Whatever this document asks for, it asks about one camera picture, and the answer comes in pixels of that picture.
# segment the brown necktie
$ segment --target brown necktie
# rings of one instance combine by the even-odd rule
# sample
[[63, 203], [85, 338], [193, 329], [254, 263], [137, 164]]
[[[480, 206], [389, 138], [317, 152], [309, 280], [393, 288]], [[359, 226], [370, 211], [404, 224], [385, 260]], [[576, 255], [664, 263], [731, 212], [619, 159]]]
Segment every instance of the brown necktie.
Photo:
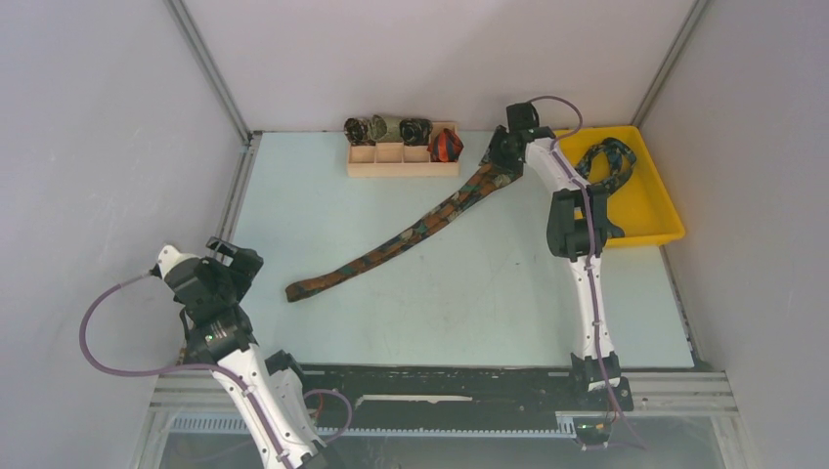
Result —
[[343, 281], [368, 272], [411, 249], [419, 242], [438, 233], [472, 205], [522, 176], [522, 172], [508, 171], [485, 162], [457, 192], [433, 208], [414, 225], [376, 249], [349, 262], [330, 274], [292, 283], [285, 289], [288, 302], [312, 297]]

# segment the wooden tray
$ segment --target wooden tray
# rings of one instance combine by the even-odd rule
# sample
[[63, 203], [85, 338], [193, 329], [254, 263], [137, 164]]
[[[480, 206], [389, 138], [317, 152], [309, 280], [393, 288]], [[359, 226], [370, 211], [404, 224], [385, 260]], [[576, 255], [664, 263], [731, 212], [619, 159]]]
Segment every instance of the wooden tray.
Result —
[[[432, 122], [429, 141], [443, 129], [457, 133], [458, 125], [455, 122]], [[377, 144], [349, 147], [345, 169], [352, 178], [456, 177], [460, 175], [460, 162], [432, 162], [426, 146]]]

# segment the gray wall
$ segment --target gray wall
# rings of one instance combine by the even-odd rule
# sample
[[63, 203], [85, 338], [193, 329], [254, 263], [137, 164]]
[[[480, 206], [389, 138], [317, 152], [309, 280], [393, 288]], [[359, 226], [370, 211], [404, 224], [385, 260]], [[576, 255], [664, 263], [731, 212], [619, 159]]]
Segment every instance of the gray wall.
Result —
[[[213, 233], [240, 142], [161, 0], [0, 2], [0, 467], [129, 464], [154, 379], [105, 376], [78, 323], [165, 240]], [[93, 318], [108, 364], [175, 360], [157, 280]]]
[[765, 467], [826, 467], [829, 3], [722, 0], [644, 137], [688, 229], [668, 253]]

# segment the table surface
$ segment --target table surface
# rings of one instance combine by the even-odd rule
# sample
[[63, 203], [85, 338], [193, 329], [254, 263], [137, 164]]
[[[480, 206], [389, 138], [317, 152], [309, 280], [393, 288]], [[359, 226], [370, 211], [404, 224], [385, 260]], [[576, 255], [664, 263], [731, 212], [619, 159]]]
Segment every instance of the table surface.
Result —
[[[290, 283], [377, 247], [456, 191], [490, 132], [460, 132], [458, 178], [352, 179], [339, 133], [266, 133], [234, 244], [265, 266], [242, 301], [266, 356], [301, 362], [569, 366], [576, 313], [565, 260], [545, 241], [549, 194], [528, 171], [400, 257], [287, 303]], [[605, 311], [622, 367], [690, 367], [657, 247], [602, 255]]]

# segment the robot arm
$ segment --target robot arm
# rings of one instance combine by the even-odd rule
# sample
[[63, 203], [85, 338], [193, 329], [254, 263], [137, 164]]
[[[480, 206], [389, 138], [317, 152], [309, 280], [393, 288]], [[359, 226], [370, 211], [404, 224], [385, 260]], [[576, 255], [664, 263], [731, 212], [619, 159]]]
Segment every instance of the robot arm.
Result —
[[[520, 171], [526, 164], [541, 177], [551, 195], [546, 228], [550, 253], [567, 262], [576, 292], [579, 335], [571, 354], [572, 373], [584, 391], [605, 387], [599, 360], [602, 360], [611, 386], [621, 380], [619, 359], [614, 351], [604, 314], [601, 290], [601, 252], [607, 242], [610, 223], [607, 219], [606, 189], [591, 185], [570, 165], [558, 140], [548, 127], [539, 125], [539, 115], [531, 103], [519, 103], [506, 109], [509, 130], [499, 126], [487, 150], [493, 163]], [[587, 191], [587, 199], [582, 191]], [[589, 204], [593, 229], [593, 252], [587, 223]], [[601, 350], [601, 357], [596, 352]]]
[[342, 468], [336, 452], [315, 433], [302, 397], [301, 369], [284, 354], [284, 365], [268, 374], [250, 321], [239, 305], [262, 267], [262, 258], [251, 249], [216, 238], [207, 246], [233, 261], [226, 266], [166, 245], [155, 269], [193, 322], [185, 363], [218, 364], [243, 381], [244, 391], [229, 377], [213, 372], [250, 430], [265, 469]]
[[[552, 208], [550, 209], [550, 219], [548, 222], [551, 225], [562, 222], [562, 220], [559, 220], [561, 217], [556, 217], [556, 214], [553, 213], [557, 202], [556, 195], [558, 193], [562, 194], [561, 191], [567, 191], [567, 195], [579, 193], [580, 188], [577, 186], [576, 180], [582, 183], [585, 187], [590, 186], [590, 183], [586, 179], [582, 178], [578, 173], [573, 171], [572, 166], [570, 168], [563, 166], [569, 165], [570, 163], [561, 151], [561, 146], [558, 142], [551, 138], [537, 139], [528, 143], [525, 151], [525, 159], [527, 166], [531, 167], [539, 175], [539, 177], [541, 177], [546, 189], [553, 198]], [[594, 221], [598, 224], [599, 220], [596, 220], [597, 214], [592, 213], [591, 215], [594, 218]], [[556, 226], [547, 226], [548, 238], [549, 232], [555, 230], [557, 230]], [[610, 365], [608, 366], [608, 369], [615, 368], [618, 370], [618, 359], [616, 359], [613, 342], [610, 340], [610, 332], [607, 330], [607, 321], [604, 316], [604, 300], [602, 297], [600, 275], [601, 258], [595, 257], [591, 259], [589, 267], [587, 260], [588, 255], [578, 255], [575, 261], [572, 260], [572, 258], [564, 260], [564, 262], [568, 263], [569, 273], [572, 276], [572, 288], [576, 291], [576, 300], [579, 309], [579, 325], [581, 330], [581, 334], [577, 336], [575, 350], [573, 351], [573, 365], [574, 367], [586, 367], [589, 366], [588, 363], [590, 363], [590, 361], [596, 358], [596, 338], [593, 337], [593, 335], [595, 333], [595, 318], [598, 317], [599, 336], [597, 339], [600, 341], [601, 358], [611, 362], [608, 363]], [[592, 285], [587, 278], [589, 270], [593, 275]], [[595, 289], [595, 295], [598, 300], [597, 312], [593, 310], [591, 293], [592, 288]], [[595, 376], [595, 378], [596, 379], [586, 379], [588, 383], [588, 391], [604, 386], [603, 380], [597, 379], [598, 376]], [[615, 373], [615, 375], [610, 379], [611, 385], [618, 386], [620, 378], [621, 374]]]

